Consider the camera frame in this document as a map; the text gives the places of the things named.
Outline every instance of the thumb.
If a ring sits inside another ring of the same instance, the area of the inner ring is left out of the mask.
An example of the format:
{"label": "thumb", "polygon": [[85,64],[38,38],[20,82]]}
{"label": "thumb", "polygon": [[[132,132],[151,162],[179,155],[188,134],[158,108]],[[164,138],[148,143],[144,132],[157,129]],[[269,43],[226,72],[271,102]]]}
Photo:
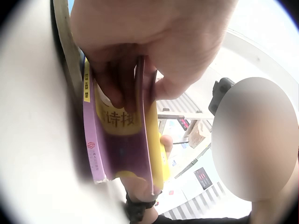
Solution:
{"label": "thumb", "polygon": [[155,83],[155,97],[160,99],[176,99],[182,95],[190,85],[187,83],[175,83],[167,77],[163,77]]}

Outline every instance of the person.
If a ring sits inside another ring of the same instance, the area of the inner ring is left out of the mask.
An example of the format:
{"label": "person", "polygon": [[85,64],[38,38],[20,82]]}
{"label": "person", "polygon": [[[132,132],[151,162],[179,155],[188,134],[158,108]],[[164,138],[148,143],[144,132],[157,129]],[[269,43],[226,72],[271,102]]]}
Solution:
{"label": "person", "polygon": [[[164,76],[155,83],[155,98],[177,98],[200,79],[215,58],[236,4],[237,0],[75,0],[71,31],[112,105],[133,112],[136,108],[134,68],[137,58],[145,55],[146,85],[150,84],[157,70]],[[169,154],[172,139],[162,136],[161,142]],[[193,220],[170,220],[158,215],[152,202],[160,194],[160,189],[155,189],[155,195],[151,195],[149,186],[141,179],[131,177],[121,181],[127,190],[128,207],[147,205],[140,221],[143,224],[252,224],[273,223],[270,221],[271,212],[276,211],[282,198],[286,202],[294,196],[293,186],[298,185],[297,178],[298,161],[288,186],[278,194],[279,197],[261,203],[253,202],[251,214],[242,219]]]}

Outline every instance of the book cover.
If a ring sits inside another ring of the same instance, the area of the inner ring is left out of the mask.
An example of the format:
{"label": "book cover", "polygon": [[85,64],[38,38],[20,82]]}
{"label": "book cover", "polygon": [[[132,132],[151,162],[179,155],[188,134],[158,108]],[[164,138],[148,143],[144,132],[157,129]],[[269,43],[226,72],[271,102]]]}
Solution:
{"label": "book cover", "polygon": [[90,168],[96,183],[136,176],[163,189],[169,178],[164,146],[160,143],[155,101],[144,109],[144,57],[135,70],[137,110],[117,109],[99,88],[85,60],[83,120]]}

